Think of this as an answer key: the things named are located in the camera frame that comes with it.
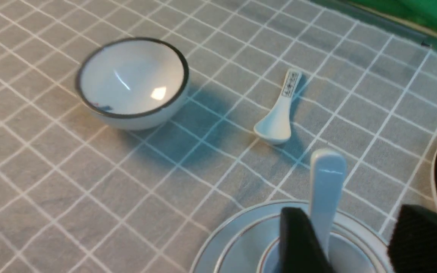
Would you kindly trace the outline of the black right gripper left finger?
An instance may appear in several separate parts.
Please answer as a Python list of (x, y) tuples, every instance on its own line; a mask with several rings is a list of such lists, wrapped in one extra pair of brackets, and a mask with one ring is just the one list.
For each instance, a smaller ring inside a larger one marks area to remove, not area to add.
[(333, 273), (307, 214), (283, 207), (280, 213), (279, 272)]

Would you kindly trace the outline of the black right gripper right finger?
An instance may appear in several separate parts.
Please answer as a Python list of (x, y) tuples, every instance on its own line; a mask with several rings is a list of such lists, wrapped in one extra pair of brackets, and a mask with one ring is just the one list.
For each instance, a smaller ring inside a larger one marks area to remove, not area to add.
[(404, 204), (388, 246), (395, 273), (437, 273), (437, 213)]

